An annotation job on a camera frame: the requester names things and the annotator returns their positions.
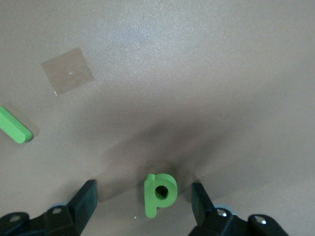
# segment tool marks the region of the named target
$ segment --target screw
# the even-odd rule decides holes
[[[218,215],[222,217],[227,217],[226,211],[222,209],[217,209]]]
[[[257,221],[259,224],[262,224],[262,225],[267,224],[267,221],[265,220],[265,218],[263,218],[263,217],[261,217],[261,216],[256,215],[256,216],[255,216],[255,219],[256,219],[256,221]]]
[[[53,214],[58,214],[58,213],[60,213],[61,212],[61,208],[55,208],[55,209],[53,209]]]
[[[10,218],[10,222],[15,222],[15,221],[18,221],[20,220],[21,217],[19,215],[13,215],[11,218]]]

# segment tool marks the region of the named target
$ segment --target green foam piece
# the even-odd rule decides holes
[[[145,213],[149,218],[157,215],[158,207],[169,207],[177,199],[176,180],[168,174],[149,174],[144,181]]]
[[[0,129],[19,144],[33,137],[33,134],[2,106],[0,106]]]

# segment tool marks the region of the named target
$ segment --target green foam letter p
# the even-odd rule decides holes
[[[144,181],[146,216],[154,218],[158,207],[169,207],[177,199],[176,180],[168,174],[149,174]]]

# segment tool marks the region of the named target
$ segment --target green foam block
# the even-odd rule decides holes
[[[149,174],[144,181],[146,216],[154,218],[158,207],[169,207],[177,199],[176,180],[168,174]]]
[[[19,144],[33,137],[33,134],[2,106],[0,106],[0,129]]]

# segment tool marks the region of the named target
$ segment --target metal screw head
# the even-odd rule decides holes
[[[223,209],[217,209],[218,215],[222,217],[227,217],[226,211]]]
[[[256,219],[256,221],[257,221],[259,224],[262,224],[262,225],[267,224],[267,221],[265,220],[265,218],[263,218],[263,217],[261,217],[261,216],[256,215],[256,216],[255,216],[255,219]]]
[[[13,215],[11,218],[10,218],[10,222],[15,222],[15,221],[18,221],[20,220],[21,217],[19,215]]]
[[[53,209],[53,214],[59,214],[61,212],[61,208],[55,208]]]

